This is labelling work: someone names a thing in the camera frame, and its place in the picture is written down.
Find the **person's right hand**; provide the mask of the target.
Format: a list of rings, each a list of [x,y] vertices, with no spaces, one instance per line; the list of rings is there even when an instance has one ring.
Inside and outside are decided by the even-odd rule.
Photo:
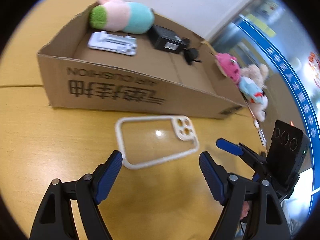
[[[244,201],[243,206],[242,206],[240,220],[244,219],[248,215],[248,212],[249,212],[249,202]]]

